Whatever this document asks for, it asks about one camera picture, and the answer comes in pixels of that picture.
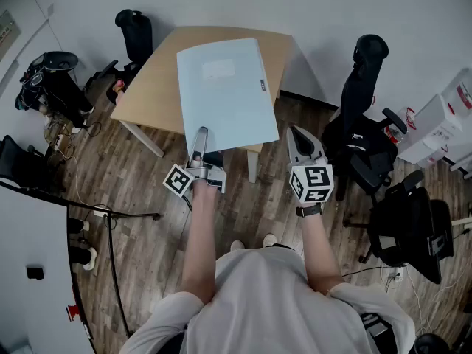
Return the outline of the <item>person's white shirt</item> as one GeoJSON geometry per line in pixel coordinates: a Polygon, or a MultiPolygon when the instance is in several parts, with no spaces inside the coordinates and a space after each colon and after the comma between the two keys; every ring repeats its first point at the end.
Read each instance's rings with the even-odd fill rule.
{"type": "Polygon", "coordinates": [[[186,291],[159,301],[119,354],[157,354],[178,334],[181,354],[378,354],[364,313],[392,326],[399,354],[415,340],[411,317],[380,286],[315,292],[291,249],[232,251],[216,262],[215,281],[209,303],[186,291]]]}

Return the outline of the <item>white desk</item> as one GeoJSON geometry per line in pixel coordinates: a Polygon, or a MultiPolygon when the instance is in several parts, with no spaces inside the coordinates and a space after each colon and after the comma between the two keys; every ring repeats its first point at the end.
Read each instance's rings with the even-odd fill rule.
{"type": "Polygon", "coordinates": [[[77,305],[69,263],[68,209],[0,187],[0,343],[28,343],[34,354],[95,354],[77,305]],[[26,267],[42,267],[43,280],[26,267]]]}

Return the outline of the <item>black backpack white logo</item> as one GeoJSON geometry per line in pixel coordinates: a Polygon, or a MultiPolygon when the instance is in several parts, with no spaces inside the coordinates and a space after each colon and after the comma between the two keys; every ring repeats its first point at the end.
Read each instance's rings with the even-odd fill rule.
{"type": "Polygon", "coordinates": [[[341,117],[336,117],[324,129],[322,142],[336,176],[347,176],[371,187],[384,183],[398,154],[378,123],[364,116],[349,128],[344,127],[341,117]]]}

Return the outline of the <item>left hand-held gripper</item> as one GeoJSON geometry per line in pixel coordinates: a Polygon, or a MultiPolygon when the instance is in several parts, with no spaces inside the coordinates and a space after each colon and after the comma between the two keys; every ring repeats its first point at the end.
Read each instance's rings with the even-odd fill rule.
{"type": "Polygon", "coordinates": [[[197,180],[205,180],[209,186],[217,187],[221,193],[226,191],[223,154],[220,151],[206,153],[207,138],[208,129],[201,126],[195,134],[187,163],[184,166],[174,164],[163,181],[163,185],[179,198],[182,198],[197,180]]]}

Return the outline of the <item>person's right forearm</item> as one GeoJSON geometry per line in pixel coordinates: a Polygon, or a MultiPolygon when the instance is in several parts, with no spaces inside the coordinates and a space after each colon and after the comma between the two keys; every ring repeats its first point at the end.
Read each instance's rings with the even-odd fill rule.
{"type": "MultiPolygon", "coordinates": [[[[298,207],[313,204],[298,204],[298,207]]],[[[344,282],[339,262],[330,245],[321,215],[301,218],[302,245],[309,286],[324,295],[344,282]]]]}

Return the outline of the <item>person's left forearm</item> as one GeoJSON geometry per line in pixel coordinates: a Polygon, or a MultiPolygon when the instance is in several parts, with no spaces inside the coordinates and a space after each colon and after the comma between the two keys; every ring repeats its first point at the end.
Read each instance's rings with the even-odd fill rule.
{"type": "Polygon", "coordinates": [[[181,291],[197,296],[204,304],[215,295],[215,202],[218,188],[205,180],[193,183],[192,212],[184,253],[181,291]]]}

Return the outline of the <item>black wristwatch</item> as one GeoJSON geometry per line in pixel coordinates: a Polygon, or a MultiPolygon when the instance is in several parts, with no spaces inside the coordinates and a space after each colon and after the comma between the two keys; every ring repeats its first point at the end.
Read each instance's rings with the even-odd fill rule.
{"type": "Polygon", "coordinates": [[[311,215],[320,215],[323,207],[321,203],[313,204],[310,206],[298,206],[296,208],[296,215],[301,218],[305,218],[311,215]]]}

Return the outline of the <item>person's black trousers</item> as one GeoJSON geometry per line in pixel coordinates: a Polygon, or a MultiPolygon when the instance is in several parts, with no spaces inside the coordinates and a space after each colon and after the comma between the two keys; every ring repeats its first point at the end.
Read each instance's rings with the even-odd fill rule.
{"type": "Polygon", "coordinates": [[[162,348],[158,351],[158,354],[182,354],[185,349],[185,338],[186,330],[181,331],[177,335],[173,336],[168,340],[162,348]]]}

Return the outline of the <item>wall sign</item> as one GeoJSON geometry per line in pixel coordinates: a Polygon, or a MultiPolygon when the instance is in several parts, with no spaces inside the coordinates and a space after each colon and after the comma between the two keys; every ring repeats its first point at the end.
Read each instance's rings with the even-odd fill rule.
{"type": "Polygon", "coordinates": [[[8,10],[0,15],[0,60],[8,53],[10,47],[21,34],[15,19],[8,10]]]}

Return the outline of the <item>black office chair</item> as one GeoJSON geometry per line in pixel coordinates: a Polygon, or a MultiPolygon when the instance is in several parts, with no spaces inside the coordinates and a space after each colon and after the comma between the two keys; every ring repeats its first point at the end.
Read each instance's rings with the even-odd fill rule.
{"type": "Polygon", "coordinates": [[[21,188],[61,194],[66,189],[55,178],[56,171],[32,145],[24,150],[9,135],[0,141],[0,179],[21,188]]]}
{"type": "MultiPolygon", "coordinates": [[[[386,42],[378,35],[362,35],[357,40],[353,52],[353,70],[344,84],[341,93],[341,103],[337,110],[338,115],[336,116],[341,117],[342,124],[345,128],[349,128],[358,118],[362,116],[366,117],[364,113],[372,105],[378,75],[383,61],[388,54],[389,48],[386,42]]],[[[382,128],[383,132],[384,128],[389,123],[393,123],[394,114],[395,113],[392,110],[385,108],[383,110],[384,119],[380,122],[375,121],[378,123],[378,126],[382,128]]],[[[338,186],[336,188],[337,201],[342,201],[344,199],[347,185],[350,181],[354,181],[367,195],[371,197],[373,197],[382,186],[387,187],[391,184],[391,178],[389,175],[384,180],[384,183],[377,187],[371,187],[365,183],[359,184],[357,181],[347,176],[336,177],[338,180],[338,186]]]]}
{"type": "Polygon", "coordinates": [[[454,256],[451,214],[443,200],[431,199],[419,183],[416,170],[386,190],[370,210],[367,229],[370,246],[360,263],[373,255],[392,268],[411,265],[428,281],[442,282],[440,262],[454,256]]]}
{"type": "Polygon", "coordinates": [[[122,79],[127,88],[153,54],[152,24],[147,16],[138,10],[126,9],[117,13],[115,24],[122,30],[130,63],[124,65],[123,70],[118,70],[115,67],[118,60],[113,60],[101,72],[96,72],[91,76],[84,87],[84,90],[88,91],[96,79],[109,74],[113,75],[115,80],[108,87],[106,97],[114,105],[118,98],[118,94],[113,90],[115,82],[122,79]]]}

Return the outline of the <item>wooden table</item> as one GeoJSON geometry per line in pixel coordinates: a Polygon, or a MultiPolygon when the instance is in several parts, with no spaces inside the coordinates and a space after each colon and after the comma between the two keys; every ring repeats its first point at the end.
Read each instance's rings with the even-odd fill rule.
{"type": "MultiPolygon", "coordinates": [[[[121,122],[157,156],[163,156],[163,150],[143,130],[155,128],[185,135],[177,53],[194,46],[244,38],[257,40],[274,107],[291,50],[290,35],[237,27],[178,27],[163,40],[135,76],[119,99],[112,119],[121,122]]],[[[258,159],[264,144],[237,147],[247,152],[250,182],[256,180],[258,159]]]]}

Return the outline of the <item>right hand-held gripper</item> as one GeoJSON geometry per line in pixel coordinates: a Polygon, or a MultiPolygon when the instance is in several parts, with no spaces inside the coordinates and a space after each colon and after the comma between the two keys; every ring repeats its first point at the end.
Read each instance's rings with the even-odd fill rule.
{"type": "Polygon", "coordinates": [[[287,130],[289,184],[301,204],[326,202],[334,190],[333,166],[327,163],[322,143],[299,126],[287,130]]]}

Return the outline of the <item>white cardboard box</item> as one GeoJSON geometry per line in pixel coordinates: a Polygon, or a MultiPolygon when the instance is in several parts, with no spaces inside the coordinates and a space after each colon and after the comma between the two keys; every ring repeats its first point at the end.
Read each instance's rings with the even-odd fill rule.
{"type": "Polygon", "coordinates": [[[414,126],[398,145],[398,157],[411,164],[436,162],[462,134],[461,122],[440,94],[415,114],[414,126]]]}

